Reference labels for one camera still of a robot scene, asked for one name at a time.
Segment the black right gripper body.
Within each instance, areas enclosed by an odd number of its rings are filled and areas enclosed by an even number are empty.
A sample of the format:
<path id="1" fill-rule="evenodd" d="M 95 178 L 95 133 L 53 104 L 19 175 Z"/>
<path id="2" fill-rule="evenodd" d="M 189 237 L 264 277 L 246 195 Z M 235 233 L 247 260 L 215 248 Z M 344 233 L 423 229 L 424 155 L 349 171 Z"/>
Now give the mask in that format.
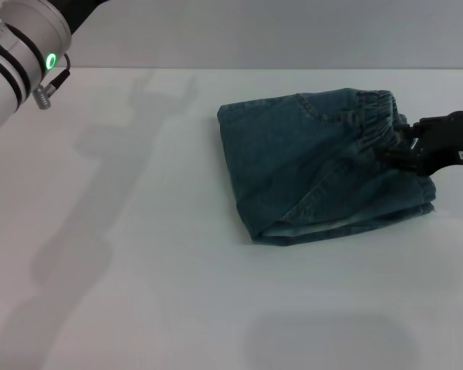
<path id="1" fill-rule="evenodd" d="M 450 166 L 463 166 L 463 111 L 446 116 L 422 118 L 411 127 L 416 143 L 416 173 L 429 177 Z"/>

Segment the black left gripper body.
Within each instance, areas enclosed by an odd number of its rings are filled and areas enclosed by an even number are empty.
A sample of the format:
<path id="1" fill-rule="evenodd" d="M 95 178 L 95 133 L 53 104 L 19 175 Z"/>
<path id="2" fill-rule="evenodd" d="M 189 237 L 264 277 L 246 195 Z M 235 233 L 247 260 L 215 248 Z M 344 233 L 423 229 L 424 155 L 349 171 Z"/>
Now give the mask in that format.
<path id="1" fill-rule="evenodd" d="M 58 1 L 58 10 L 73 35 L 94 10 L 105 2 L 108 0 L 62 0 Z"/>

